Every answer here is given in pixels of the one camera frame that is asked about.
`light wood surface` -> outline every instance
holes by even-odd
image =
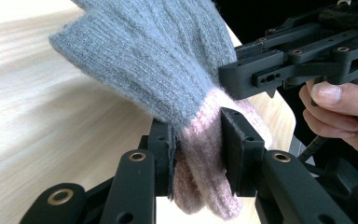
[[[51,48],[48,36],[82,15],[80,9],[24,11],[29,15],[0,20],[0,223],[18,223],[51,186],[90,189],[113,176],[120,156],[137,147],[151,124],[136,105]],[[274,135],[273,147],[288,149],[295,121],[282,97],[261,93],[250,100]],[[244,203],[241,216],[226,223],[259,222],[254,199]],[[187,216],[165,198],[158,198],[157,222],[224,223],[207,209]]]

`fingernail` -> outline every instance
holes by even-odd
[[[318,105],[334,105],[341,98],[341,88],[327,82],[321,82],[312,87],[310,96]]]

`knitted wool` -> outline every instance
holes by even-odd
[[[161,13],[171,15],[172,19],[165,21],[160,14],[147,10],[147,6],[154,8],[148,5],[152,2],[155,1],[144,1],[143,5],[139,1],[78,3],[89,12],[52,36],[50,42],[86,74],[111,86],[152,116],[179,130],[185,157],[178,160],[174,179],[178,206],[191,213],[206,202],[221,218],[233,218],[240,212],[241,203],[231,195],[220,158],[219,110],[222,105],[241,109],[216,87],[213,78],[217,66],[229,63],[232,58],[217,57],[219,51],[214,48],[218,45],[210,49],[205,47],[207,41],[203,39],[209,37],[207,32],[197,35],[202,32],[196,34],[196,29],[186,28],[187,21],[177,21],[185,17],[174,17],[172,9],[181,4],[172,1],[176,5],[167,5],[165,10],[161,10]],[[216,17],[217,12],[210,2],[189,1],[184,6],[186,8],[180,7],[181,13]],[[221,18],[218,19],[220,23],[209,25],[226,29]],[[200,25],[207,19],[196,21]],[[180,34],[175,35],[174,29],[170,28],[175,24],[186,29],[179,29]],[[226,30],[220,34],[211,32],[224,42],[229,41],[226,33]],[[220,48],[227,49],[223,51],[227,55],[235,55],[235,52],[230,53],[232,46]],[[215,60],[205,59],[207,54]],[[245,111],[246,117],[253,118],[257,124],[264,124],[249,104],[248,107],[251,109]]]

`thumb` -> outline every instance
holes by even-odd
[[[320,107],[358,116],[358,85],[347,83],[336,86],[322,82],[312,87],[310,95]]]

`black cable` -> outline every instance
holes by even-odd
[[[313,154],[315,154],[328,138],[317,135],[312,142],[305,148],[305,150],[297,157],[301,162],[307,161]]]

